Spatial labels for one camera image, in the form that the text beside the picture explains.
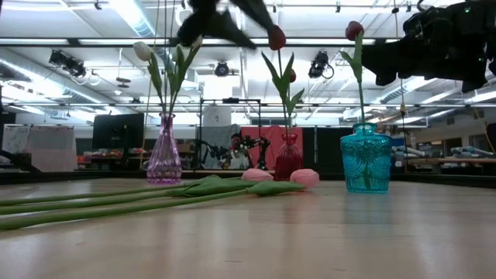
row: ceiling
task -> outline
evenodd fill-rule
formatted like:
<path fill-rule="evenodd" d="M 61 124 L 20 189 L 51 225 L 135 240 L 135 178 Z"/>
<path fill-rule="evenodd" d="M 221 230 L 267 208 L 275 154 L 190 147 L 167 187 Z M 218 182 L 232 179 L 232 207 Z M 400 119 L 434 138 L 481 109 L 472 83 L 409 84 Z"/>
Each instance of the ceiling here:
<path fill-rule="evenodd" d="M 122 0 L 121 5 L 133 0 Z M 151 26 L 157 26 L 157 35 L 159 37 L 174 36 L 182 20 L 188 16 L 190 11 L 181 7 L 181 1 L 147 1 L 137 0 L 143 7 L 144 16 L 148 19 Z M 393 0 L 346 0 L 341 1 L 341 12 L 336 13 L 336 2 L 326 0 L 274 0 L 265 1 L 270 3 L 269 9 L 272 19 L 285 32 L 288 37 L 344 37 L 344 30 L 351 20 L 360 21 L 365 28 L 366 38 L 395 38 L 397 24 L 400 29 L 399 36 L 403 34 L 401 27 L 403 22 L 412 16 L 416 11 L 415 2 L 413 3 L 412 12 L 407 12 L 406 5 L 409 3 L 403 0 L 397 0 L 396 5 L 400 8 L 396 19 L 391 10 L 394 7 Z M 426 0 L 423 5 L 449 5 L 461 1 L 448 0 Z M 130 27 L 126 19 L 114 9 L 112 3 L 100 1 L 102 10 L 94 8 L 94 1 L 90 0 L 15 0 L 4 1 L 2 16 L 0 17 L 0 37 L 25 37 L 25 38 L 137 38 L 136 32 Z M 221 1 L 220 7 L 227 9 L 227 1 Z M 267 34 L 251 19 L 244 15 L 239 15 L 233 7 L 229 7 L 235 20 L 239 20 L 243 30 L 251 37 L 267 37 Z M 84 65 L 89 72 L 94 71 L 98 74 L 90 81 L 87 78 L 71 80 L 69 74 L 61 69 L 56 69 L 48 63 L 52 50 L 61 50 L 62 53 L 77 60 L 84 61 Z M 310 79 L 308 69 L 315 55 L 325 50 L 334 66 L 335 75 L 332 79 L 323 78 Z M 338 54 L 340 50 L 350 52 L 352 49 L 345 48 L 322 48 L 322 47 L 287 47 L 281 51 L 283 64 L 289 59 L 291 54 L 295 55 L 294 70 L 298 76 L 297 81 L 291 85 L 291 92 L 297 92 L 305 89 L 304 102 L 306 103 L 359 103 L 358 86 L 354 81 L 353 72 L 349 66 L 343 66 L 343 59 Z M 203 47 L 200 49 L 191 68 L 198 73 L 197 82 L 204 84 L 208 81 L 215 81 L 214 84 L 222 86 L 224 83 L 233 84 L 233 96 L 243 97 L 240 89 L 239 75 L 229 78 L 220 78 L 213 75 L 212 65 L 215 66 L 219 61 L 225 61 L 230 69 L 235 69 L 236 73 L 241 68 L 240 54 L 246 55 L 243 62 L 244 78 L 246 81 L 246 98 L 259 98 L 262 102 L 276 103 L 281 102 L 278 93 L 270 81 L 270 73 L 265 65 L 261 52 L 264 52 L 274 64 L 277 63 L 277 54 L 268 48 L 260 47 L 255 51 L 241 51 L 236 47 Z M 132 48 L 109 47 L 6 47 L 0 49 L 0 57 L 11 64 L 16 64 L 22 69 L 38 74 L 42 77 L 41 81 L 52 81 L 61 87 L 71 91 L 71 103 L 77 102 L 101 102 L 101 103 L 129 103 L 133 98 L 139 98 L 146 102 L 149 91 L 152 98 L 150 102 L 158 102 L 157 93 L 153 87 L 150 88 L 150 79 L 146 72 L 146 63 L 142 62 L 134 54 Z M 131 80 L 129 88 L 118 88 L 119 82 L 117 77 L 128 78 Z M 449 92 L 446 97 L 429 103 L 463 103 L 462 98 L 471 98 L 473 95 L 465 94 L 462 96 L 456 88 L 461 83 L 444 80 L 420 81 L 418 78 L 412 78 L 403 81 L 405 87 L 410 87 L 413 93 L 405 96 L 407 104 L 419 104 L 426 102 L 433 96 Z M 365 70 L 363 76 L 363 89 L 365 100 L 368 103 L 377 103 L 378 99 L 387 93 L 398 89 L 400 81 L 397 80 L 387 87 L 375 85 L 375 76 Z M 178 99 L 181 103 L 197 103 L 201 93 L 200 88 L 183 88 L 181 97 Z M 67 102 L 67 99 L 47 99 L 47 102 Z M 400 104 L 401 97 L 393 98 L 388 104 Z M 120 112 L 143 112 L 145 107 L 121 108 Z M 195 113 L 197 108 L 192 107 L 188 110 L 177 107 L 178 113 Z M 325 107 L 315 112 L 313 108 L 304 108 L 307 112 L 306 117 L 316 117 L 319 113 L 338 112 L 345 110 L 353 112 L 350 107 Z M 150 108 L 151 112 L 158 112 L 158 108 Z M 281 108 L 266 107 L 264 112 L 280 112 Z M 419 112 L 410 109 L 411 114 L 417 116 Z M 434 112 L 443 111 L 442 109 L 422 110 L 423 117 L 433 114 Z M 367 112 L 370 119 L 377 122 L 382 121 L 382 117 L 393 115 L 395 117 L 385 122 L 394 122 L 399 116 L 397 108 L 378 108 L 370 109 Z M 341 120 L 355 120 L 354 117 L 341 117 Z M 326 118 L 319 120 L 323 125 L 326 124 Z"/>

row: flower in vase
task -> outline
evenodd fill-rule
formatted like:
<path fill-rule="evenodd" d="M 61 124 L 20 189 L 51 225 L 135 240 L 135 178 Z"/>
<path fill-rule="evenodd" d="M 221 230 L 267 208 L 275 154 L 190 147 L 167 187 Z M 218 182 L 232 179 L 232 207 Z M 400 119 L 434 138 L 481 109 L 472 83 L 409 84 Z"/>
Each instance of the flower in vase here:
<path fill-rule="evenodd" d="M 356 21 L 351 21 L 348 24 L 348 27 L 346 27 L 345 30 L 345 36 L 348 40 L 350 41 L 355 41 L 355 38 L 360 34 L 360 33 L 365 33 L 363 26 Z"/>
<path fill-rule="evenodd" d="M 289 76 L 289 82 L 293 83 L 296 81 L 296 73 L 295 70 L 291 69 L 291 74 Z"/>
<path fill-rule="evenodd" d="M 199 36 L 196 41 L 193 42 L 193 44 L 191 45 L 191 48 L 192 49 L 195 49 L 197 47 L 200 47 L 201 45 L 203 44 L 203 37 L 202 36 Z"/>
<path fill-rule="evenodd" d="M 150 61 L 152 59 L 152 49 L 144 42 L 135 42 L 133 44 L 134 52 L 141 61 Z"/>
<path fill-rule="evenodd" d="M 271 50 L 280 50 L 286 45 L 286 35 L 282 29 L 274 25 L 274 28 L 269 33 L 269 47 Z"/>

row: vase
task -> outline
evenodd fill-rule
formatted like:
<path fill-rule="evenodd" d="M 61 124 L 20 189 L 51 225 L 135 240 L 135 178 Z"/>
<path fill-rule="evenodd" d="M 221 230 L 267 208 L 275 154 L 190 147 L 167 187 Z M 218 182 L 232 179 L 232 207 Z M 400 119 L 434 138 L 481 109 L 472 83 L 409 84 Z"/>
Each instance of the vase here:
<path fill-rule="evenodd" d="M 373 123 L 353 126 L 341 138 L 341 152 L 349 192 L 387 193 L 391 173 L 391 137 L 375 133 Z"/>
<path fill-rule="evenodd" d="M 148 182 L 153 184 L 177 184 L 181 182 L 181 158 L 172 133 L 175 115 L 160 114 L 160 134 L 155 142 L 152 156 L 146 169 Z"/>
<path fill-rule="evenodd" d="M 303 168 L 303 153 L 296 145 L 297 138 L 293 133 L 282 135 L 284 143 L 277 154 L 274 180 L 289 181 L 293 171 Z"/>

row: red wall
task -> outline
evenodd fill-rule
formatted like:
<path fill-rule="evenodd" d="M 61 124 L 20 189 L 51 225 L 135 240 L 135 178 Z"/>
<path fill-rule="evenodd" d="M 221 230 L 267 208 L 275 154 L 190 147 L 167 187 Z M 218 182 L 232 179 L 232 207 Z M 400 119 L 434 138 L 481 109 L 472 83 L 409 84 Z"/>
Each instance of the red wall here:
<path fill-rule="evenodd" d="M 261 136 L 270 140 L 270 145 L 267 148 L 267 155 L 265 156 L 265 161 L 269 170 L 275 168 L 277 154 L 284 142 L 282 140 L 282 135 L 284 135 L 284 133 L 284 127 L 281 126 L 262 127 Z M 298 135 L 296 145 L 303 151 L 303 129 L 298 127 L 291 128 L 291 133 Z M 252 139 L 257 139 L 259 137 L 258 127 L 242 127 L 241 135 L 251 136 Z M 260 155 L 260 149 L 253 148 L 250 150 L 250 154 L 253 158 L 253 165 L 256 166 Z"/>

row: wooden table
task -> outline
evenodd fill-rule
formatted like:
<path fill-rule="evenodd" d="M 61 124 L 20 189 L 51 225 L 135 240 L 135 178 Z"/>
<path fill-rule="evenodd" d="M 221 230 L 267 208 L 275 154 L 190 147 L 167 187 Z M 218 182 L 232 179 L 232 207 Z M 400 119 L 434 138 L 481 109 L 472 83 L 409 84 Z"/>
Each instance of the wooden table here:
<path fill-rule="evenodd" d="M 140 187 L 102 179 L 7 186 L 0 196 Z M 490 279 L 494 236 L 494 190 L 392 182 L 389 195 L 359 195 L 322 182 L 311 193 L 0 232 L 0 278 Z"/>

